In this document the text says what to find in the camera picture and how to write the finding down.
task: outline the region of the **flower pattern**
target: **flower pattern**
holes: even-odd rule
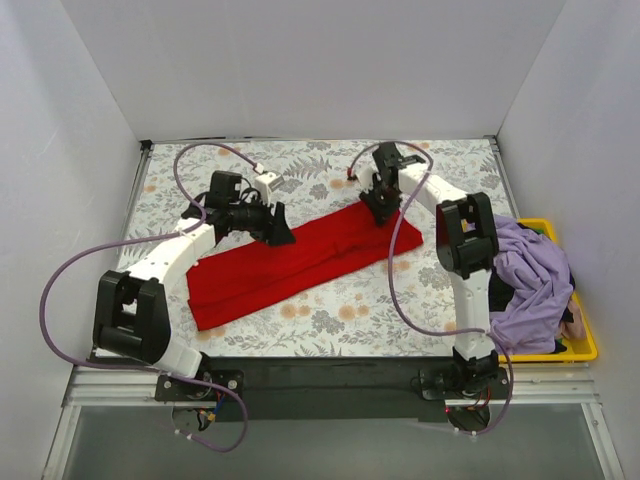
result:
[[[346,180],[353,157],[372,142],[249,141],[230,144],[285,177],[274,199],[287,206],[291,228],[328,215],[358,201],[356,183]],[[498,166],[488,140],[414,141],[435,160],[434,172],[468,192],[484,191],[495,213],[511,215]],[[127,238],[167,233],[175,227],[186,201],[175,186],[172,162],[181,144],[156,145],[145,183],[136,203]],[[405,153],[411,149],[400,147]],[[218,147],[189,152],[179,174],[192,194],[207,190],[213,170],[253,175],[241,159]],[[370,162],[365,155],[361,162]],[[455,322],[453,292],[435,252],[435,219],[415,204],[407,220],[423,235],[424,245],[397,256],[395,286],[405,313],[431,330]],[[233,232],[214,250],[245,245],[249,235]],[[155,245],[129,246],[120,252],[118,267],[139,261]],[[209,332],[198,332],[187,306],[186,279],[168,292],[174,331],[187,344],[216,356],[383,356],[448,355],[453,338],[433,338],[409,329],[391,303],[386,261],[319,285],[292,298]]]

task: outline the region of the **pile of clothes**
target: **pile of clothes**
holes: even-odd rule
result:
[[[491,329],[511,354],[566,351],[562,338],[586,337],[571,299],[575,282],[566,254],[513,218],[495,216],[499,253],[489,282]]]

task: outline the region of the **gray wall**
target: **gray wall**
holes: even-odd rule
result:
[[[40,478],[70,366],[40,338],[48,276],[117,238],[138,145],[58,0],[0,0],[0,478]],[[52,332],[83,355],[98,255],[54,289]]]
[[[640,3],[571,0],[499,135],[522,215],[550,218],[593,324],[593,372],[640,478]]]
[[[564,0],[63,0],[138,138],[497,133]]]

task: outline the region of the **metal frame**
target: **metal frame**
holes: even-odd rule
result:
[[[485,137],[490,144],[499,173],[514,216],[519,217],[513,192],[504,169],[495,136]],[[226,141],[252,141],[258,139],[227,139]],[[129,211],[123,234],[126,233],[135,202],[144,183],[150,161],[151,149],[143,151],[129,201]],[[154,400],[158,375],[136,371],[108,371],[75,368],[65,396],[60,422],[43,472],[44,479],[60,479],[64,474],[78,419],[83,406],[137,406],[166,407],[192,406],[191,402],[159,403]],[[447,405],[460,404],[459,400],[447,400]],[[504,400],[495,399],[492,403]],[[514,366],[514,395],[512,403],[518,404],[580,404],[587,422],[598,459],[606,479],[623,479],[609,431],[602,415],[595,383],[588,364],[518,364]],[[215,403],[202,403],[213,406]]]

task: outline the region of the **folded red fabric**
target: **folded red fabric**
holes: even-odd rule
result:
[[[219,327],[386,258],[396,219],[397,214],[378,227],[358,202],[295,228],[295,244],[254,242],[200,260],[187,273],[198,330]],[[396,254],[420,245],[422,234],[403,221]]]

